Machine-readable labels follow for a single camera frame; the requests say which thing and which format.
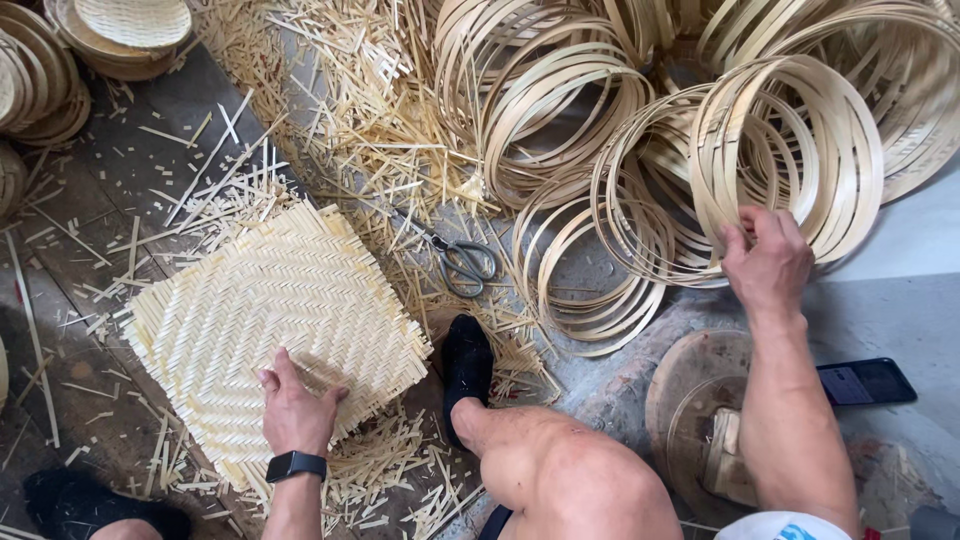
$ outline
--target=white shorts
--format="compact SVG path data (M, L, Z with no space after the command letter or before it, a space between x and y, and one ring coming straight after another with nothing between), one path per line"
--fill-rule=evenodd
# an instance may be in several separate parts
M714 540L851 540L838 526L809 514L759 512L730 524Z

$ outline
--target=smartwatch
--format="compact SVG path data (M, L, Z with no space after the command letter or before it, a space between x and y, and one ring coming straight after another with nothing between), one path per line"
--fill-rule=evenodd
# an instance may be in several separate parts
M296 473L313 473L320 475L320 480L326 481L326 459L296 450L277 455L270 460L266 480L276 483Z

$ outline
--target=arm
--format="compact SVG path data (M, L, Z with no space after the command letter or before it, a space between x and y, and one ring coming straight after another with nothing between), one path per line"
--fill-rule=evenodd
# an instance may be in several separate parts
M319 400L297 377L287 350L281 348L274 359L274 370L257 373L263 384L267 412L263 416L263 435L274 455L296 450L326 458L326 445L333 434L337 404L347 389L337 386ZM263 531L263 540L283 538L323 540L320 477L299 473L281 480L274 487L274 503Z
M850 458L806 344L801 293L813 264L793 216L743 207L756 245L724 228L723 269L754 339L740 448L760 504L827 520L856 538L859 519Z

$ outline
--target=scissors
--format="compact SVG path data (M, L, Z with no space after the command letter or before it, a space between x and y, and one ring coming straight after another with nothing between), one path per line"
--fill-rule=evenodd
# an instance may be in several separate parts
M409 215L405 210L394 209L394 211L404 220L409 219L410 226L413 227L417 233L426 238L430 245L433 246L433 249L437 250L437 253L440 254L441 274L444 276L444 283L446 283L446 286L450 289L450 292L461 298L476 298L480 296L480 293L482 293L484 289L484 282L493 279L493 276L496 274L497 258L490 248L476 242L467 242L465 240L454 240L452 242L447 242L439 234L437 234L436 231L427 227L416 217ZM450 252L457 254L457 257L467 268L464 268L463 266L454 262L454 260L450 258ZM481 258L488 259L491 263L490 272L484 272L482 268L485 266L485 264L483 264L482 261L478 261L476 258L474 258L470 252L479 253ZM477 289L474 291L468 291L458 288L450 279L451 272L460 274L467 281L477 285Z

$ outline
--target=herringbone weave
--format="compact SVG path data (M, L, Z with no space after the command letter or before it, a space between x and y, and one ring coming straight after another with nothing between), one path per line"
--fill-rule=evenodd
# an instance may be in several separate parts
M431 352L335 206L287 210L131 300L125 335L217 472L265 487L256 378L285 346L311 392L350 389L333 441L426 375Z

